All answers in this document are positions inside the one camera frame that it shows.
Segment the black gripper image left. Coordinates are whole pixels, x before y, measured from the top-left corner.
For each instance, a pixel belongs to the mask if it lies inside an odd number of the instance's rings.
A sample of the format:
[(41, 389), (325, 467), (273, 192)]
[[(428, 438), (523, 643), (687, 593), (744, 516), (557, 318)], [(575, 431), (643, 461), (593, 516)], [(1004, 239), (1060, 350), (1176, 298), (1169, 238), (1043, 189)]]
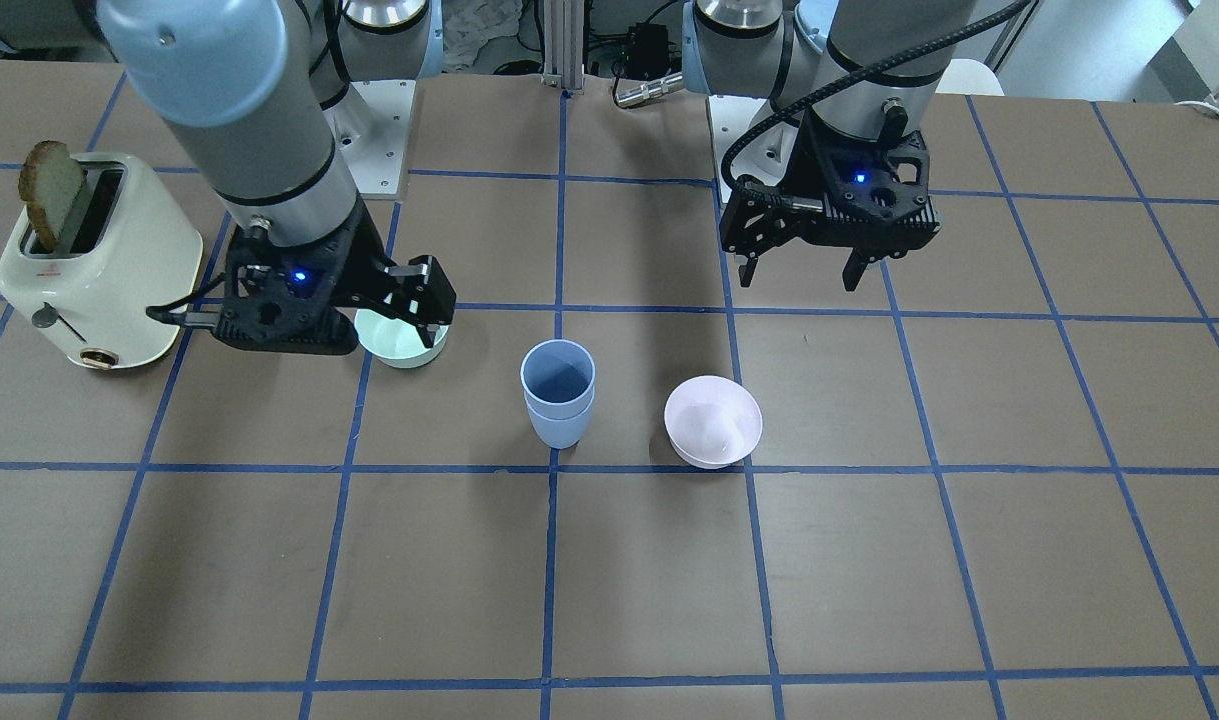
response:
[(434, 255), (395, 264), (364, 205), (324, 238), (282, 247), (269, 229), (230, 238), (215, 337), (230, 347), (280, 355), (350, 355), (358, 334), (344, 309), (368, 309), (414, 328), (432, 348), (453, 323), (453, 284)]

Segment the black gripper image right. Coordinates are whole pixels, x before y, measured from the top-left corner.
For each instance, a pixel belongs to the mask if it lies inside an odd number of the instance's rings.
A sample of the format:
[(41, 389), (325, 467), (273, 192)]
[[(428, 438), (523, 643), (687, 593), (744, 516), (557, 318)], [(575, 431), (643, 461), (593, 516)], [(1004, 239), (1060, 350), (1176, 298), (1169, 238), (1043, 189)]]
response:
[(807, 115), (781, 182), (750, 174), (731, 192), (720, 222), (725, 251), (740, 255), (740, 286), (751, 286), (759, 256), (784, 242), (851, 249), (842, 270), (853, 292), (868, 261), (924, 249), (941, 231), (928, 188), (923, 132), (897, 143), (857, 140)]

